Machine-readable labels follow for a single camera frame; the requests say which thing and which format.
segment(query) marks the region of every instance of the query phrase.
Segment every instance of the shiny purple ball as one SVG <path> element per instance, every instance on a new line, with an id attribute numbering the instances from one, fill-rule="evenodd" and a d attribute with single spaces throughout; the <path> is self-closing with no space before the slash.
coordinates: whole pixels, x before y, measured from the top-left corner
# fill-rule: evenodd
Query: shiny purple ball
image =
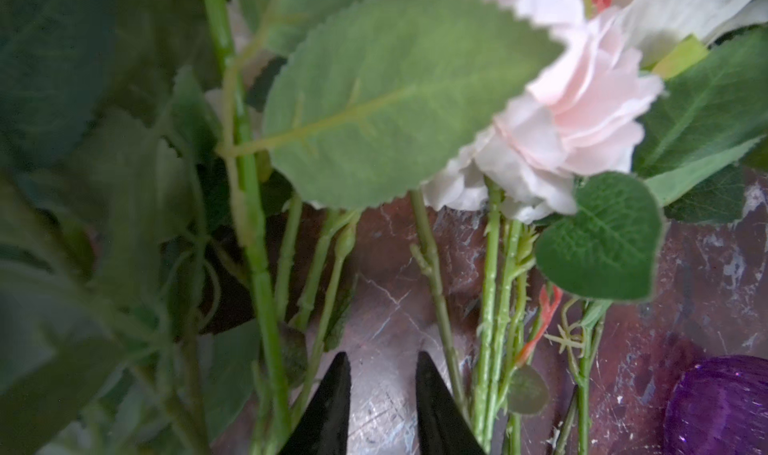
<path id="1" fill-rule="evenodd" d="M 664 455 L 768 455 L 768 360 L 716 357 L 687 371 L 667 405 Z"/>

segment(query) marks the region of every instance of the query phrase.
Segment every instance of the flower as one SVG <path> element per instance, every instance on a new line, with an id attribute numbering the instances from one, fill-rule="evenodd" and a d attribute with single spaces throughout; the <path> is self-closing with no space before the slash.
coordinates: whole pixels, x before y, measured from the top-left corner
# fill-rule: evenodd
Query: flower
<path id="1" fill-rule="evenodd" d="M 506 216 L 532 222 L 576 212 L 574 178 L 629 172 L 643 128 L 634 119 L 663 89 L 639 76 L 640 51 L 624 46 L 618 9 L 586 20 L 582 0 L 495 0 L 564 45 L 561 57 L 509 100 L 493 123 L 445 169 L 422 185 L 439 209 L 477 210 L 483 176 L 507 194 Z"/>
<path id="2" fill-rule="evenodd" d="M 725 32 L 768 22 L 768 0 L 614 0 L 628 44 L 644 65 L 658 62 L 693 34 L 711 44 Z"/>

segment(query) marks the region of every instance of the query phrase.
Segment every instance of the pink flower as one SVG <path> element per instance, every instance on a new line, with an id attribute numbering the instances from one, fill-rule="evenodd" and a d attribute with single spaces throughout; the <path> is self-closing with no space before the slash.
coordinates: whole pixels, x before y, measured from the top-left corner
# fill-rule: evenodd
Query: pink flower
<path id="1" fill-rule="evenodd" d="M 504 189 L 507 216 L 531 222 L 552 211 L 575 213 L 575 176 L 630 171 L 644 134 L 634 119 L 663 84 L 639 75 L 642 53 L 625 47 L 617 9 L 586 20 L 582 0 L 495 1 L 549 28 L 564 52 L 423 185 L 425 201 L 437 209 L 477 210 L 487 176 Z"/>

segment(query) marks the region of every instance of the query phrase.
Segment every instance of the scratched surface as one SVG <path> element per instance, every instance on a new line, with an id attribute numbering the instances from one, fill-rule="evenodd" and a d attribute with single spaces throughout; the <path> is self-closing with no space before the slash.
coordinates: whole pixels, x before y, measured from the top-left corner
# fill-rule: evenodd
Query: scratched surface
<path id="1" fill-rule="evenodd" d="M 768 357 L 768 279 L 763 281 L 768 180 L 751 176 L 746 195 L 745 217 L 732 226 L 672 224 L 660 257 L 658 296 L 648 304 L 611 308 L 592 371 L 593 455 L 660 455 L 664 408 L 683 371 L 711 355 Z M 316 214 L 307 219 L 302 237 L 311 239 L 319 220 Z M 432 222 L 456 348 L 468 374 L 475 354 L 484 221 L 479 214 L 444 210 L 433 213 Z M 408 249 L 416 242 L 408 201 L 366 212 L 359 233 L 352 259 L 360 273 L 358 291 L 341 346 L 352 363 L 349 453 L 418 453 L 416 353 L 429 351 L 444 374 L 445 362 L 426 279 Z M 297 282 L 306 274 L 311 247 L 305 241 L 298 248 Z M 248 311 L 246 305 L 241 313 Z M 545 455 L 552 451 L 548 441 L 572 384 L 564 356 L 546 341 L 534 366 L 553 399 L 541 414 L 526 419 L 524 453 Z M 216 441 L 216 453 L 247 453 L 253 411 L 251 403 Z"/>

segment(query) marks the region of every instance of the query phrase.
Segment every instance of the marbled surface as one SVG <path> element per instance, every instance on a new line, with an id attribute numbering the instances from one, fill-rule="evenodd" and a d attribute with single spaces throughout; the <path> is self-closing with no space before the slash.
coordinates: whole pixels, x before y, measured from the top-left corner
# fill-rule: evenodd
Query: marbled surface
<path id="1" fill-rule="evenodd" d="M 751 176 L 744 219 L 731 226 L 672 223 L 658 267 L 657 297 L 643 305 L 616 305 L 608 314 L 590 393 L 593 455 L 661 454 L 662 422 L 679 376 L 703 357 L 768 357 L 768 180 Z M 296 282 L 306 274 L 311 236 L 319 218 L 306 211 L 297 252 Z M 475 354 L 478 294 L 485 258 L 481 214 L 443 210 L 431 214 L 456 348 L 468 373 Z M 279 221 L 274 224 L 280 228 Z M 367 211 L 359 227 L 352 270 L 360 273 L 350 322 L 340 349 L 352 363 L 348 453 L 418 453 L 416 354 L 430 352 L 441 370 L 427 280 L 408 249 L 417 242 L 407 200 Z M 250 304 L 230 297 L 226 313 L 250 316 Z M 321 373 L 332 356 L 326 355 Z M 545 455 L 547 440 L 564 415 L 572 383 L 566 358 L 543 341 L 534 366 L 547 381 L 552 402 L 524 422 L 524 453 Z M 218 441 L 216 453 L 247 453 L 253 404 Z"/>

